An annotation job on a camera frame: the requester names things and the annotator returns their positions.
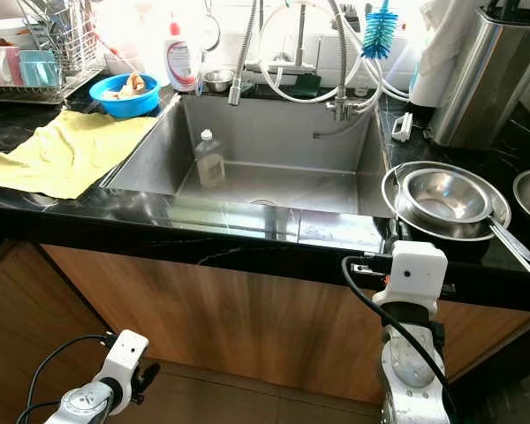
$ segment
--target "red object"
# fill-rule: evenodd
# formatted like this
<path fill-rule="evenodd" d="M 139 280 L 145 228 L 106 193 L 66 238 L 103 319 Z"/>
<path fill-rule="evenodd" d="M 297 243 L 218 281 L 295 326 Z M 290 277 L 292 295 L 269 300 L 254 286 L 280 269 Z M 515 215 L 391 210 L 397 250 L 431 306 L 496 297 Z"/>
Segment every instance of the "red object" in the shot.
<path fill-rule="evenodd" d="M 180 35 L 180 25 L 177 22 L 171 22 L 169 29 L 171 35 Z"/>

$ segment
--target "white hose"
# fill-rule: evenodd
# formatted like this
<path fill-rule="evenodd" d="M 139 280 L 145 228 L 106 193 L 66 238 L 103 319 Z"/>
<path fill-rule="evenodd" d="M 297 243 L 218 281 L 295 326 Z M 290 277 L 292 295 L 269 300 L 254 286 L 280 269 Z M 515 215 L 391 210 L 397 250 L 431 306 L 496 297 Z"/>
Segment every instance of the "white hose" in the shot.
<path fill-rule="evenodd" d="M 353 31 L 353 28 L 350 25 L 350 23 L 347 21 L 347 19 L 344 19 L 344 26 L 347 28 L 348 32 L 352 35 L 352 42 L 356 50 L 361 51 L 361 47 L 363 46 L 363 41 L 360 39 L 358 34 L 355 31 Z M 394 88 L 385 78 L 379 79 L 379 77 L 377 76 L 377 70 L 375 69 L 373 64 L 370 63 L 366 59 L 363 59 L 363 62 L 364 62 L 364 65 L 367 67 L 367 73 L 369 74 L 373 82 L 376 83 L 377 86 L 379 86 L 379 81 L 380 80 L 382 81 L 382 91 L 386 95 L 394 99 L 403 101 L 403 102 L 408 102 L 408 93 L 404 93 L 398 90 L 397 88 Z"/>
<path fill-rule="evenodd" d="M 295 3 L 311 4 L 313 7 L 317 7 L 319 10 L 324 11 L 325 13 L 329 14 L 330 16 L 334 16 L 331 11 L 329 11 L 328 9 L 325 9 L 324 7 L 320 6 L 319 4 L 308 2 L 307 0 L 299 0 L 298 2 L 295 2 Z M 295 103 L 325 102 L 330 97 L 333 97 L 334 95 L 336 95 L 337 88 L 334 88 L 333 90 L 329 91 L 325 95 L 321 95 L 321 96 L 315 97 L 314 99 L 298 99 L 296 97 L 291 97 L 288 94 L 286 94 L 285 92 L 283 92 L 281 89 L 279 89 L 278 87 L 275 86 L 275 82 L 273 82 L 273 79 L 271 79 L 271 76 L 269 75 L 268 63 L 261 59 L 262 52 L 263 52 L 263 40 L 264 40 L 263 34 L 265 34 L 265 31 L 267 30 L 267 28 L 270 25 L 271 21 L 276 17 L 276 15 L 279 14 L 281 11 L 285 11 L 285 10 L 286 10 L 286 6 L 279 6 L 278 8 L 276 8 L 269 15 L 269 17 L 267 18 L 267 20 L 263 24 L 263 28 L 261 29 L 261 32 L 259 34 L 258 58 L 259 58 L 259 66 L 261 68 L 261 73 L 263 74 L 263 78 L 265 78 L 265 80 L 267 81 L 267 83 L 269 84 L 269 86 L 271 87 L 271 89 L 275 93 L 277 93 L 278 95 L 280 95 L 281 97 L 283 97 L 284 99 L 286 99 L 288 101 L 295 102 Z M 362 62 L 361 57 L 358 54 L 357 58 L 355 59 L 355 63 L 353 64 L 353 67 L 350 70 L 350 73 L 345 78 L 345 84 L 346 85 L 349 84 L 352 81 L 353 77 L 355 77 L 355 74 L 357 73 L 358 69 L 360 68 L 361 62 Z"/>
<path fill-rule="evenodd" d="M 328 11 L 327 9 L 325 9 L 324 7 L 320 6 L 317 3 L 308 2 L 307 0 L 300 0 L 300 1 L 298 1 L 298 3 L 301 3 L 301 4 L 310 3 L 313 7 L 317 7 L 319 10 L 324 11 L 325 13 L 329 14 L 330 16 L 333 16 L 333 13 L 331 11 Z M 271 89 L 273 91 L 275 91 L 275 93 L 277 93 L 278 95 L 280 95 L 281 97 L 283 97 L 284 99 L 286 99 L 288 101 L 296 102 L 296 103 L 325 102 L 329 98 L 331 98 L 334 95 L 336 95 L 337 88 L 334 88 L 333 90 L 329 91 L 325 95 L 321 95 L 321 96 L 315 97 L 314 99 L 298 99 L 296 97 L 289 96 L 288 94 L 283 92 L 280 88 L 278 88 L 278 84 L 277 84 L 278 81 L 279 81 L 278 76 L 277 76 L 276 82 L 273 82 L 273 80 L 271 79 L 271 77 L 269 75 L 268 63 L 263 61 L 263 60 L 261 60 L 262 51 L 263 51 L 263 40 L 264 40 L 263 34 L 265 33 L 265 30 L 269 26 L 270 22 L 276 17 L 276 15 L 278 13 L 280 13 L 283 10 L 286 10 L 285 6 L 280 6 L 277 9 L 275 9 L 269 15 L 267 21 L 263 24 L 263 27 L 262 27 L 261 32 L 260 32 L 258 57 L 260 58 L 259 66 L 261 68 L 261 73 L 263 75 L 263 78 L 267 81 L 267 83 L 269 84 Z M 371 79 L 377 84 L 377 88 L 375 90 L 375 93 L 369 99 L 367 99 L 363 103 L 360 103 L 358 110 L 359 111 L 364 111 L 364 110 L 370 109 L 377 102 L 377 100 L 381 96 L 382 92 L 384 92 L 389 97 L 392 97 L 392 98 L 397 99 L 399 101 L 408 102 L 408 100 L 409 100 L 408 99 L 408 93 L 404 93 L 404 92 L 394 88 L 387 80 L 384 79 L 384 77 L 382 76 L 381 65 L 379 64 L 378 61 L 376 61 L 376 60 L 374 61 L 375 64 L 376 64 L 376 67 L 375 67 L 375 65 L 373 65 L 371 62 L 369 62 L 369 60 L 367 60 L 365 58 L 362 58 L 360 56 L 361 46 L 363 45 L 362 40 L 360 39 L 358 34 L 353 30 L 352 26 L 347 21 L 347 19 L 342 17 L 342 21 L 344 22 L 344 26 L 347 29 L 348 33 L 351 35 L 350 39 L 351 39 L 351 41 L 353 43 L 353 46 L 358 51 L 358 55 L 356 57 L 355 63 L 353 64 L 352 69 L 350 70 L 348 76 L 345 79 L 345 84 L 348 85 L 352 81 L 352 79 L 357 74 L 357 71 L 359 70 L 361 64 L 364 64 L 366 66 L 367 73 L 369 74 Z"/>
<path fill-rule="evenodd" d="M 403 60 L 405 60 L 406 55 L 408 55 L 408 52 L 410 51 L 411 43 L 408 42 L 405 47 L 403 48 L 403 51 L 400 52 L 400 55 L 398 56 L 398 59 L 395 60 L 395 63 L 392 64 L 390 71 L 387 73 L 387 81 L 392 81 L 392 77 L 395 76 L 395 72 L 397 71 L 400 64 L 403 63 Z"/>
<path fill-rule="evenodd" d="M 365 30 L 365 28 L 367 28 L 367 21 L 365 19 L 365 2 L 360 1 L 360 7 L 356 7 L 356 10 L 358 11 L 358 17 L 360 19 L 360 27 L 363 28 L 363 30 Z M 353 30 L 351 24 L 347 21 L 347 19 L 344 19 L 344 25 L 347 28 L 347 30 L 350 32 L 350 34 L 352 34 L 352 39 L 358 43 L 357 49 L 361 50 L 361 48 L 363 47 L 363 41 L 360 39 L 358 34 Z M 376 77 L 376 69 L 369 62 L 366 63 L 366 67 L 367 67 L 367 73 L 371 77 L 371 80 L 373 80 L 374 83 L 378 84 L 378 80 Z M 408 102 L 409 100 L 408 93 L 405 93 L 393 87 L 386 79 L 382 80 L 382 86 L 383 86 L 382 91 L 389 97 L 400 100 L 402 102 Z"/>

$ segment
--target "mug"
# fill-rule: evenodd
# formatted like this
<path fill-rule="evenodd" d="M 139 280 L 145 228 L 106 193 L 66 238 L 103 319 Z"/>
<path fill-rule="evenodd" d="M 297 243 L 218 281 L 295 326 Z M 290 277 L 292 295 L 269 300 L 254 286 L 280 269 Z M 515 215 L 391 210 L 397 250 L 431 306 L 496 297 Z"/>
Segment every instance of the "mug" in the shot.
<path fill-rule="evenodd" d="M 23 86 L 19 73 L 19 48 L 0 47 L 0 86 Z"/>
<path fill-rule="evenodd" d="M 54 87 L 60 83 L 59 65 L 48 50 L 21 50 L 19 70 L 28 87 Z"/>

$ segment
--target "black countertop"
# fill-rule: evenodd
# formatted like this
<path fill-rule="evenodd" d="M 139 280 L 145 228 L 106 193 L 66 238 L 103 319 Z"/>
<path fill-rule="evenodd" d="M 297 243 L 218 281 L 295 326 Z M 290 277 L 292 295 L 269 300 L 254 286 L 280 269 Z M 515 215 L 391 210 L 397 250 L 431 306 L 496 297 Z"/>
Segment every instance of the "black countertop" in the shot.
<path fill-rule="evenodd" d="M 97 110 L 88 87 L 69 99 L 70 109 Z M 163 90 L 162 106 L 171 97 L 170 90 Z M 530 116 L 522 106 L 484 153 L 438 148 L 416 127 L 406 143 L 393 141 L 390 129 L 404 113 L 404 104 L 382 98 L 380 108 L 390 166 L 431 160 L 484 177 L 511 204 L 511 230 L 530 248 L 530 217 L 512 195 L 513 179 L 530 169 Z M 14 149 L 59 111 L 60 106 L 0 103 L 0 151 Z M 330 284 L 345 283 L 339 271 L 343 256 L 374 252 L 374 268 L 388 270 L 392 241 L 412 238 L 431 241 L 448 256 L 443 299 L 530 310 L 530 273 L 496 239 L 447 241 L 388 218 L 133 192 L 102 188 L 97 182 L 75 201 L 0 187 L 0 235 Z M 382 287 L 375 277 L 364 276 L 360 284 Z"/>

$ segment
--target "dish soap bottle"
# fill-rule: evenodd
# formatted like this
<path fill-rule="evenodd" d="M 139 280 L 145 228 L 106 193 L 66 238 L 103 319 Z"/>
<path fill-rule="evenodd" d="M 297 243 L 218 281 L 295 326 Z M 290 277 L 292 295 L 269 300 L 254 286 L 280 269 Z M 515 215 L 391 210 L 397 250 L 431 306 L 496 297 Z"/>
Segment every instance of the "dish soap bottle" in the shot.
<path fill-rule="evenodd" d="M 215 187 L 226 178 L 222 143 L 212 138 L 209 129 L 202 132 L 201 139 L 201 143 L 194 148 L 198 176 L 203 187 Z"/>
<path fill-rule="evenodd" d="M 177 91 L 193 91 L 196 74 L 201 65 L 201 52 L 181 35 L 180 25 L 170 23 L 170 38 L 163 43 L 165 67 L 173 88 Z"/>

